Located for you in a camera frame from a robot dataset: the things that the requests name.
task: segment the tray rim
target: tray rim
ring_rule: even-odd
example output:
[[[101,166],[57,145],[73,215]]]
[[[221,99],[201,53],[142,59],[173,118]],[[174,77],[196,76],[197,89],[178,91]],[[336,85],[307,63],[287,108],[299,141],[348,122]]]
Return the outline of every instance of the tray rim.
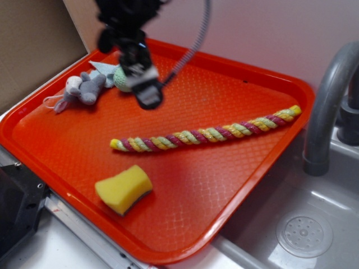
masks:
[[[186,51],[186,48],[157,40],[148,40],[148,44],[153,54],[158,54],[171,59],[179,59]],[[39,177],[51,177],[54,180],[60,179],[60,177],[52,173],[50,169],[37,164],[29,152],[26,152],[25,148],[21,147],[14,139],[12,139],[12,130],[18,123],[18,119],[27,116],[39,105],[41,105],[40,100],[43,100],[49,94],[55,94],[57,92],[56,87],[53,87],[54,90],[51,92],[53,85],[58,83],[63,83],[65,85],[68,76],[78,74],[91,68],[91,65],[88,63],[90,59],[92,61],[101,61],[107,56],[107,54],[103,54],[98,50],[90,53],[88,56],[80,60],[78,64],[63,72],[53,81],[45,84],[41,89],[29,96],[23,102],[17,104],[10,112],[7,113],[7,115],[5,115],[2,121],[0,121],[0,144],[4,146],[9,152],[11,152],[11,154],[13,154],[16,158],[18,158],[22,163],[27,165]],[[290,89],[290,95],[298,100],[299,105],[302,108],[302,114],[293,124],[291,124],[290,128],[280,139],[276,147],[269,152],[269,154],[264,158],[263,162],[248,177],[243,187],[234,195],[234,197],[224,207],[224,209],[222,209],[218,215],[218,218],[210,223],[210,229],[204,231],[200,235],[198,241],[196,241],[193,245],[184,249],[172,252],[153,251],[139,240],[136,240],[134,236],[132,236],[124,228],[121,227],[122,233],[119,233],[118,227],[115,228],[114,223],[112,223],[113,221],[105,214],[100,213],[101,218],[105,218],[109,221],[99,221],[101,218],[96,217],[98,216],[99,212],[80,201],[77,197],[68,193],[66,184],[63,186],[57,186],[55,192],[58,195],[60,195],[66,202],[71,204],[71,206],[83,214],[100,230],[105,232],[105,234],[111,237],[112,240],[114,240],[117,244],[124,247],[125,250],[129,252],[129,254],[144,262],[157,265],[179,262],[185,258],[188,258],[189,256],[194,255],[210,243],[220,228],[234,213],[235,209],[244,201],[244,199],[249,195],[250,191],[258,184],[264,174],[276,162],[281,153],[287,148],[287,146],[296,137],[299,131],[305,126],[307,120],[309,119],[311,113],[310,110],[315,97],[311,87],[302,80],[267,69],[236,62],[230,59],[198,52],[190,64],[236,78],[239,77],[238,73],[240,73],[240,79],[242,80],[255,83],[260,86],[269,87],[271,89],[272,87],[275,87],[273,90],[289,94],[288,90],[284,89],[286,87],[286,89]]]

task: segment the orange tray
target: orange tray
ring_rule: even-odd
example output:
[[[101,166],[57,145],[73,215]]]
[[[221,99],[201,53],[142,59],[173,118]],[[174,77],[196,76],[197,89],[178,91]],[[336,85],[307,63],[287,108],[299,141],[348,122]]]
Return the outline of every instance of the orange tray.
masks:
[[[161,78],[185,49],[149,41]],[[206,246],[305,125],[314,94],[304,82],[275,72],[197,53],[164,89],[156,110],[135,97],[104,90],[94,106],[60,114],[47,96],[63,92],[69,76],[90,71],[89,60],[117,64],[118,52],[94,52],[15,107],[0,123],[0,143],[58,195],[129,254],[156,265],[187,258]],[[113,138],[164,136],[262,117],[299,105],[293,122],[265,134],[192,145],[160,153],[124,153]],[[153,191],[125,217],[95,194],[95,182],[142,167]]]

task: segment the braided rope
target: braided rope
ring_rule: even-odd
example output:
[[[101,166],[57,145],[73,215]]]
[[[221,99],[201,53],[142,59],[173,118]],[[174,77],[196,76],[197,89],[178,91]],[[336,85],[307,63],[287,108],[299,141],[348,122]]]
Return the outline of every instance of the braided rope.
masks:
[[[294,105],[289,109],[280,110],[273,115],[222,127],[176,132],[165,137],[112,139],[110,147],[124,152],[159,152],[185,145],[215,143],[250,136],[253,133],[259,135],[293,121],[301,113],[300,107]]]

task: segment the yellow sponge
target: yellow sponge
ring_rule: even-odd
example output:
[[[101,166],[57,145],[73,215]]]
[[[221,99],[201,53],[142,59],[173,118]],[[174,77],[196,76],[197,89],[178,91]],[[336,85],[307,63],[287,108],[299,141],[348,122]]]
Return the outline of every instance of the yellow sponge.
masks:
[[[95,183],[96,193],[102,201],[122,216],[152,188],[149,177],[138,165]]]

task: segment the sink drain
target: sink drain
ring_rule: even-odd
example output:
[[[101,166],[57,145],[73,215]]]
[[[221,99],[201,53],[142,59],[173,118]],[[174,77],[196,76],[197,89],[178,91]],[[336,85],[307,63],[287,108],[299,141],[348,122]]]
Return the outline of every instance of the sink drain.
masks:
[[[311,211],[292,211],[277,225],[279,244],[290,254],[314,258],[328,250],[333,241],[330,224]]]

